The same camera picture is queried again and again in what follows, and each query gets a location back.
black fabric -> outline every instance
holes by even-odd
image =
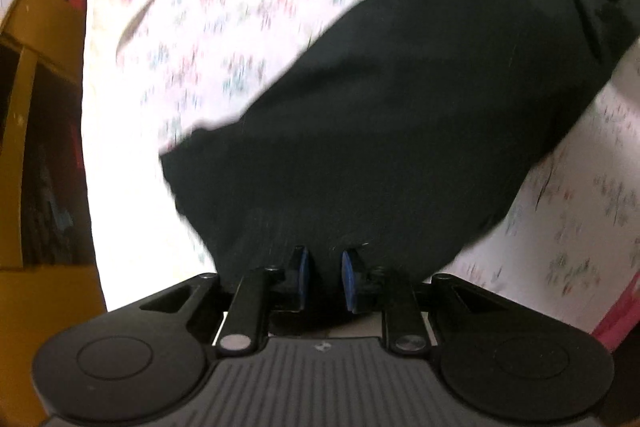
[[[423,280],[505,216],[608,80],[601,4],[365,0],[238,123],[162,156],[178,211],[228,287],[295,245],[316,302],[340,302],[349,247]]]

floral pattern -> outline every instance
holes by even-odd
[[[239,118],[360,1],[88,0],[82,133],[109,309],[214,269],[158,153]],[[504,222],[446,271],[620,341],[638,293],[628,288],[640,264],[639,70],[634,48]]]

bed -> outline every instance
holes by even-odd
[[[175,210],[159,153],[239,118],[297,46],[358,1],[88,0],[82,140],[108,309],[215,270]],[[290,54],[256,41],[259,30],[287,36]],[[443,267],[610,349],[640,321],[639,71],[636,45],[507,218]]]

